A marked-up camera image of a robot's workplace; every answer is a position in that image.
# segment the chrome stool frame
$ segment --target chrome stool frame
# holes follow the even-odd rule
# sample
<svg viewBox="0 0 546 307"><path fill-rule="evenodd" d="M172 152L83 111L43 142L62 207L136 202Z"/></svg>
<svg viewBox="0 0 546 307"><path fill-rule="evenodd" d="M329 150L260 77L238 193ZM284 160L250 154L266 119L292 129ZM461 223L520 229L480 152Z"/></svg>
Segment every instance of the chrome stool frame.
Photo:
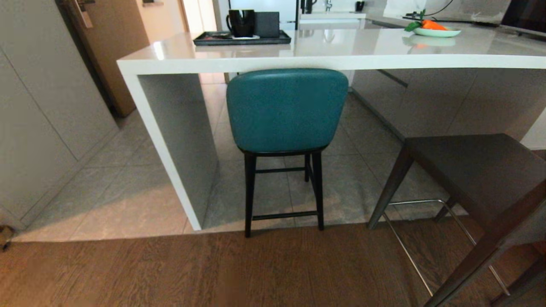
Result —
<svg viewBox="0 0 546 307"><path fill-rule="evenodd" d="M451 207L446 203L444 202L443 200L441 199L422 199L422 200L408 200L408 201L405 201L405 202L393 202L393 203L389 203L389 205L406 205L406 204L420 204L420 203L441 203L443 205L444 208L447 209L447 211L449 212L449 214L455 219L455 222L457 223L457 225L459 225L459 227L462 229L462 231L465 233L466 237L469 239L469 241L472 243L473 246L476 246L476 240L474 240L474 237L472 237L472 235L470 235L470 232L468 231L468 229L466 229L465 225L461 222L461 220L459 219L459 217L457 217L457 215L453 212L453 210L451 209ZM423 285L425 286L426 290L428 291L429 295L432 297L434 294L432 292L432 290L430 289L429 285L426 283L423 275L421 274L421 271L419 271L419 268L417 267L415 261L413 260L413 258L411 257L410 253L408 252L407 248L406 248L406 245L402 242L402 239L400 238L400 236L398 235L398 233L396 232L396 230L394 229L394 226L393 224L391 223L389 217L387 216L387 212L385 211L383 213L383 217L385 218L385 221L387 222L387 224L389 225L390 229L393 231L394 235L396 236L396 239L398 240L398 243L400 243L400 245L402 246L402 248L404 249L404 252L406 253L406 256L408 256L409 258L409 261L412 263L413 265L413 268L415 269L415 271L417 272L417 274L419 275L419 278L421 279L421 281L423 282ZM504 281L502 281L502 279L500 278L500 276L498 275L497 271L495 270L495 268L490 265L489 266L489 270L491 271L491 273L493 274L493 276L495 277L495 280L497 281L498 285L502 288L502 292L504 292L504 294L506 294L507 296L510 296L510 291L508 291L508 288L506 287L506 284L504 283Z"/></svg>

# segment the stool footrest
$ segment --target stool footrest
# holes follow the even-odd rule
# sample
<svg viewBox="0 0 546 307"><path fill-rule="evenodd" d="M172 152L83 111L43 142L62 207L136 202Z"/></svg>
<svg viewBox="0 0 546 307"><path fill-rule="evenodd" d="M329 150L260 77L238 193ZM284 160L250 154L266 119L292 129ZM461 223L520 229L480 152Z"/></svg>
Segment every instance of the stool footrest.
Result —
<svg viewBox="0 0 546 307"><path fill-rule="evenodd" d="M257 169L257 170L256 170L256 174L282 173L282 172L300 172L300 171L302 171L302 170L305 170L305 167Z"/></svg>
<svg viewBox="0 0 546 307"><path fill-rule="evenodd" d="M308 215L318 215L318 212L317 211L301 211L301 212L292 212L292 213L256 215L252 217L252 220L259 221L259 220L270 220L270 219L284 219L286 217L298 217L298 216L308 216Z"/></svg>

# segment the gray tile floor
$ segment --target gray tile floor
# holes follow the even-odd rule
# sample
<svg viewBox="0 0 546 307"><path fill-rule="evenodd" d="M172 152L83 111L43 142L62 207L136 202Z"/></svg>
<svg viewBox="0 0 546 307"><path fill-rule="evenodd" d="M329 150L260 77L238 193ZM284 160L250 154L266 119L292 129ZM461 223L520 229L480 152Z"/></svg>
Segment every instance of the gray tile floor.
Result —
<svg viewBox="0 0 546 307"><path fill-rule="evenodd" d="M202 78L219 165L203 232L244 228L245 179L242 153L233 142L225 105L225 84ZM135 112L120 131L69 182L16 241L101 240L193 233L186 214ZM326 225L365 222L386 182L401 143L349 95L333 142L323 153ZM303 165L303 157L259 158L259 168ZM412 167L395 200L442 198L446 192L418 166ZM310 183L303 173L257 175L255 213L312 210ZM393 220L433 217L437 204L397 205ZM253 229L312 226L298 217L252 223Z"/></svg>

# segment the white kitchen island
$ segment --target white kitchen island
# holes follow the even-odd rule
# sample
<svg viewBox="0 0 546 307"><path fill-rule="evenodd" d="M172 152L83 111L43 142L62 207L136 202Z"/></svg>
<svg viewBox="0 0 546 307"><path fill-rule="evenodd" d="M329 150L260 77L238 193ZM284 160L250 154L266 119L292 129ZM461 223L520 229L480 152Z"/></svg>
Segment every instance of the white kitchen island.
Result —
<svg viewBox="0 0 546 307"><path fill-rule="evenodd" d="M546 42L467 27L455 38L402 29L287 31L290 45L196 47L183 33L118 60L146 128L194 230L200 230L217 167L198 73L269 68L546 69Z"/></svg>

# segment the black mug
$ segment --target black mug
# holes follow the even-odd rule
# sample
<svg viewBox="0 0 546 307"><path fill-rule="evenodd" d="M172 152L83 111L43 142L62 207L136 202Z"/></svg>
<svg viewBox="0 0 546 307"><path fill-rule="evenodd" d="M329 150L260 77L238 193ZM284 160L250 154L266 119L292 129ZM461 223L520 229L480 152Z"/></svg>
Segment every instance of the black mug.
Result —
<svg viewBox="0 0 546 307"><path fill-rule="evenodd" d="M357 1L354 4L355 11L362 11L364 9L364 1Z"/></svg>
<svg viewBox="0 0 546 307"><path fill-rule="evenodd" d="M229 10L225 22L234 37L252 37L254 35L254 10Z"/></svg>

